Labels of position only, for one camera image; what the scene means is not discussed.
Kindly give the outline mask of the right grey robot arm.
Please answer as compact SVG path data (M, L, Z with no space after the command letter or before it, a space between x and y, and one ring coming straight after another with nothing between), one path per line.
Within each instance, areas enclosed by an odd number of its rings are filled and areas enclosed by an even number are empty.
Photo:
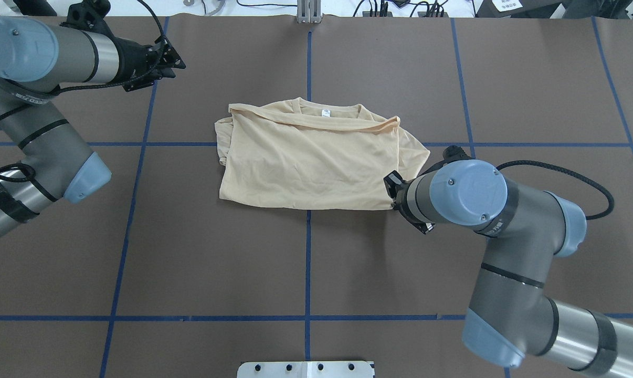
M449 146L443 160L384 184L393 209L422 234L454 224L486 237L461 339L475 355L516 369L527 355L587 377L633 377L633 325L545 296L554 258L575 253L587 235L582 208L502 174L514 165L582 175L539 161L494 166Z

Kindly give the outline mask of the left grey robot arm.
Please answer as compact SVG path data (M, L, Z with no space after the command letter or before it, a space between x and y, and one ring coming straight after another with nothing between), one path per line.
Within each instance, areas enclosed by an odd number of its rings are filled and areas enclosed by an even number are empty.
M0 167L0 238L52 203L76 204L112 178L107 165L54 105L67 92L149 88L185 69L153 10L159 36L141 45L114 35L108 1L71 5L50 25L0 16L0 131L24 157Z

